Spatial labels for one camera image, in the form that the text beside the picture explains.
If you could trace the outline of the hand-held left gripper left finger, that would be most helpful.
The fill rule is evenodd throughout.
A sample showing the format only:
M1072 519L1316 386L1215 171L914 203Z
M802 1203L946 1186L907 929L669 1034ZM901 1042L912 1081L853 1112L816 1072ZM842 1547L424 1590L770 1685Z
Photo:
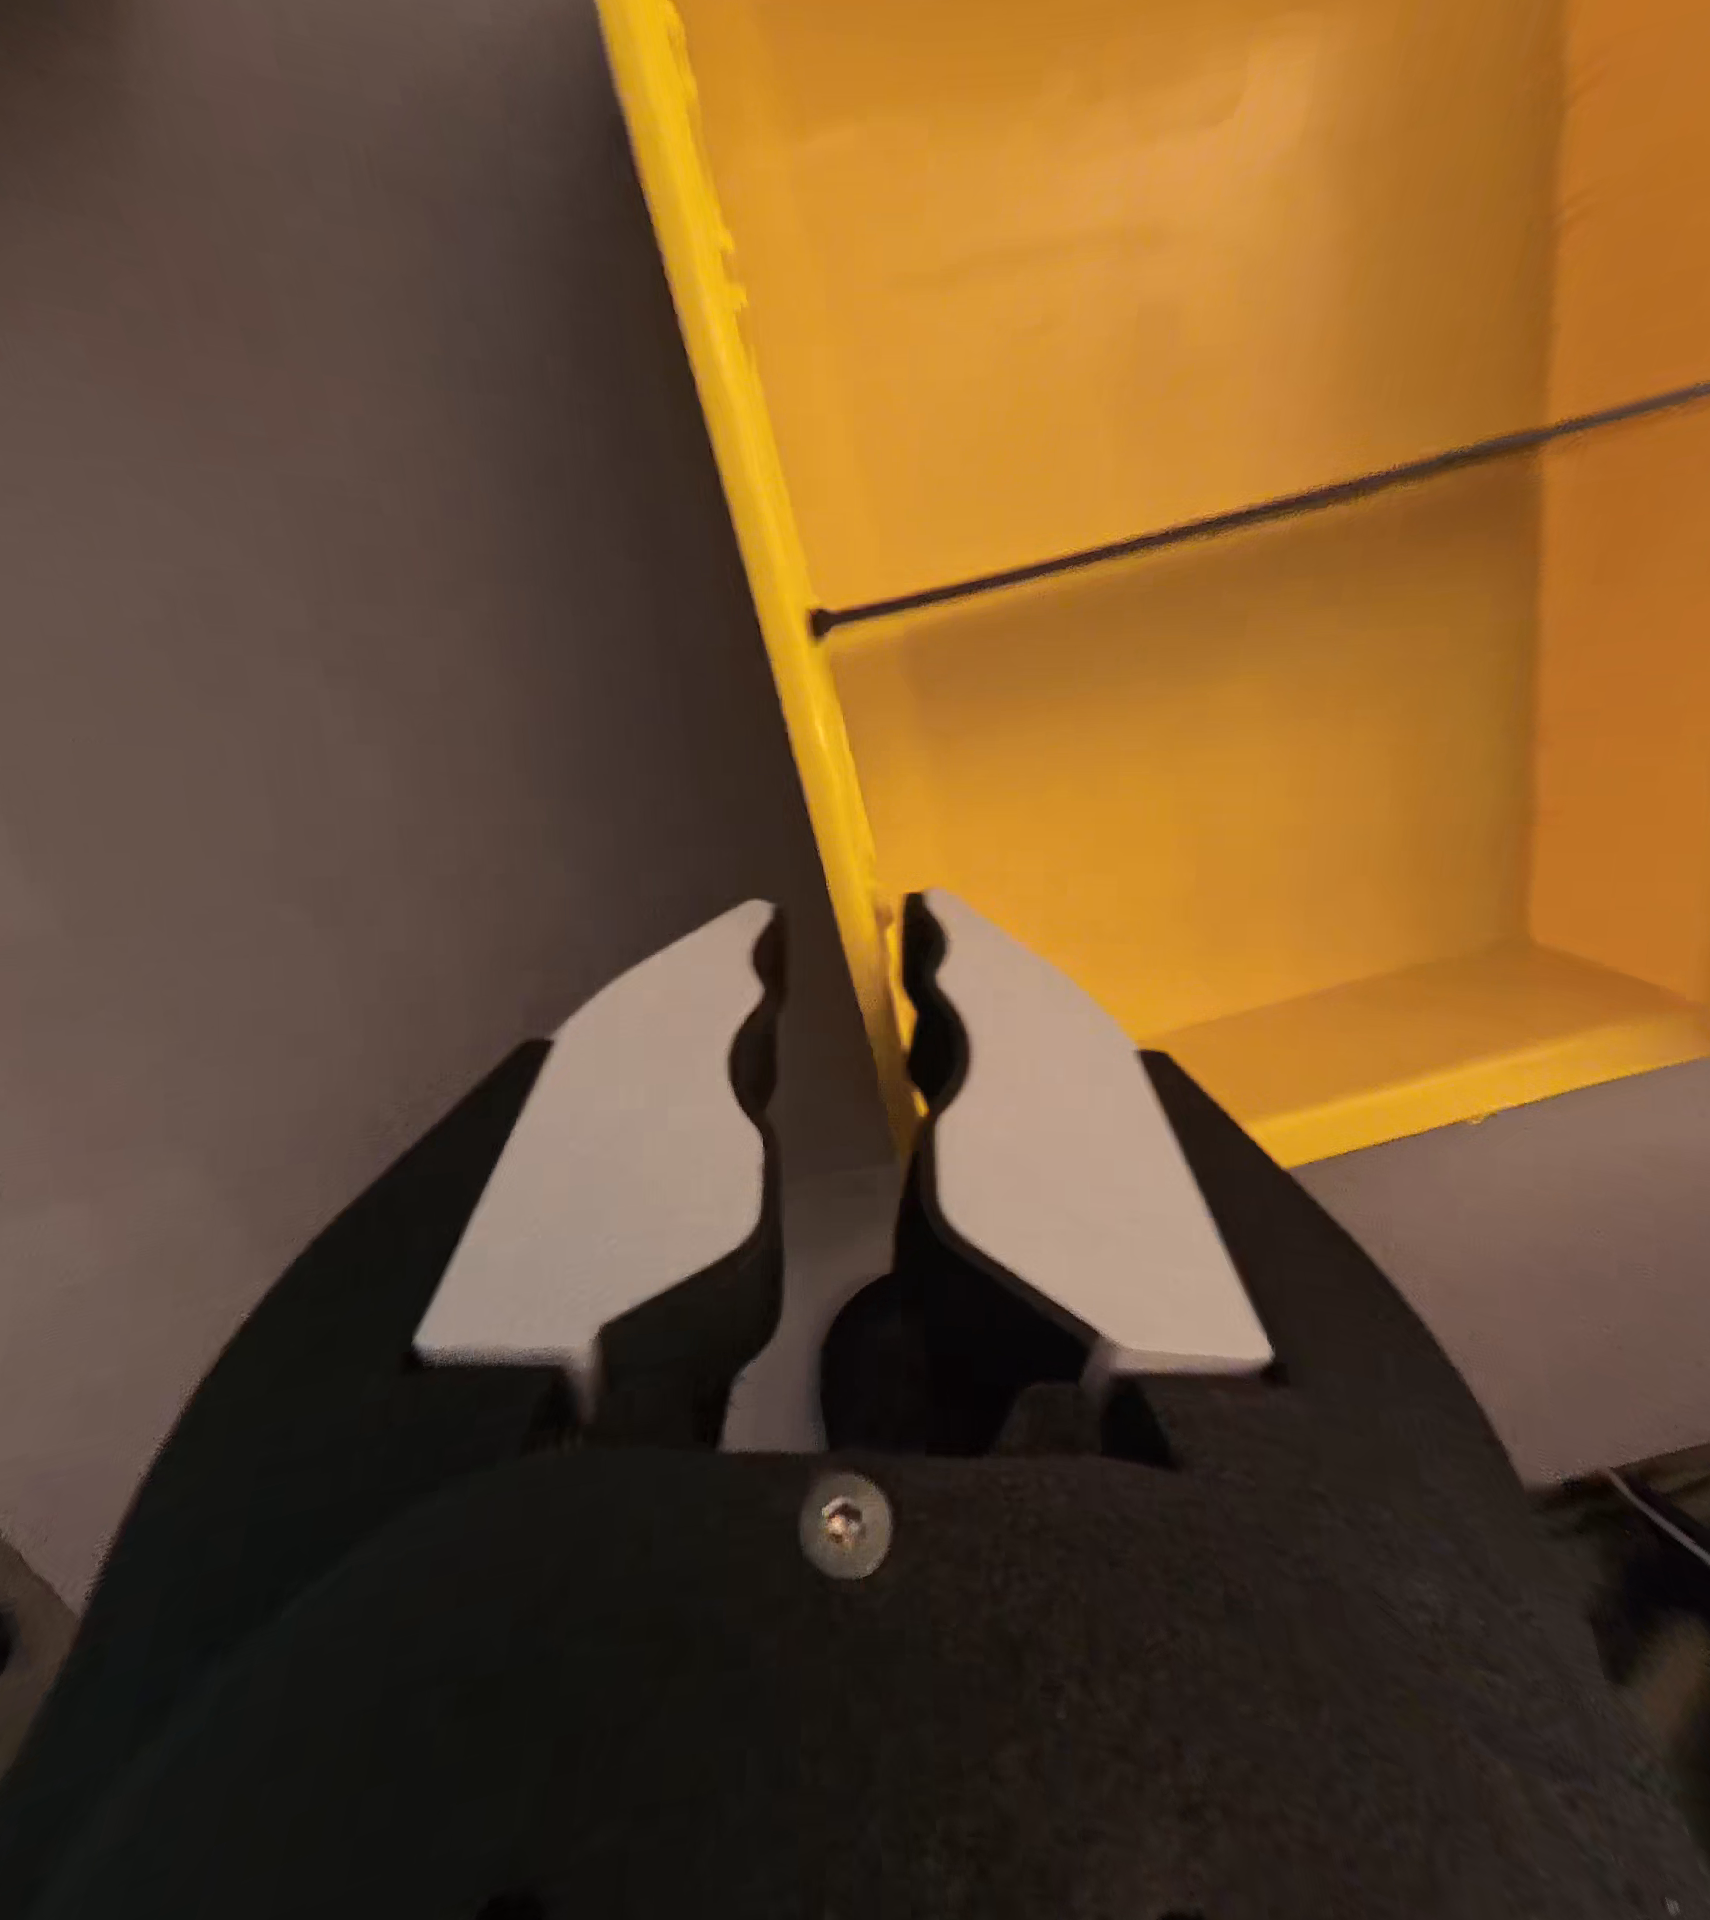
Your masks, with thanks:
M744 900L563 1020L411 1336L418 1363L555 1370L591 1420L656 1380L729 1399L781 1319L784 962L781 911Z

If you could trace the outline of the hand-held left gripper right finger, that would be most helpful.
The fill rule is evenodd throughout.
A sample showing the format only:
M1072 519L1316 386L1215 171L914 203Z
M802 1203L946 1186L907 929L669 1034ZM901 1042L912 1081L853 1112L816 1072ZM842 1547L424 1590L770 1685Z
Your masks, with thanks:
M1147 1056L946 888L901 911L930 1227L1065 1332L1086 1380L1255 1380L1272 1340Z

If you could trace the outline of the yellow storage bin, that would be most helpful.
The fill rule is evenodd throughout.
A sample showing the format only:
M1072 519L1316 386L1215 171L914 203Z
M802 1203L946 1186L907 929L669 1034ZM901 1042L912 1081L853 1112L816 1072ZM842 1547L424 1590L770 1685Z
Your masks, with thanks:
M1710 1061L1710 3L597 6L897 1141L949 891L1285 1165Z

